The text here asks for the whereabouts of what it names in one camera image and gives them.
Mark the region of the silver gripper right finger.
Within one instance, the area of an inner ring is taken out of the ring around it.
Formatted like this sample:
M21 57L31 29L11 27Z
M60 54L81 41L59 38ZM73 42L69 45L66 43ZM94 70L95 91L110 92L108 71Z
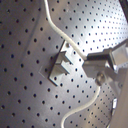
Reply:
M102 52L91 53L85 60L86 64L92 61L107 60L110 66L118 66L128 61L128 43L122 42L117 46L109 49L104 49Z

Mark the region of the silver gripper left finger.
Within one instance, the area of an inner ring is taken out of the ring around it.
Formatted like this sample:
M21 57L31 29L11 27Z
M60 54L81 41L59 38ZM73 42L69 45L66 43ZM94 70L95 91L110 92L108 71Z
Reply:
M119 68L117 71L114 71L108 66L84 64L83 70L89 78L95 79L95 83L98 86L108 84L115 92L116 96L120 95L126 78L126 68Z

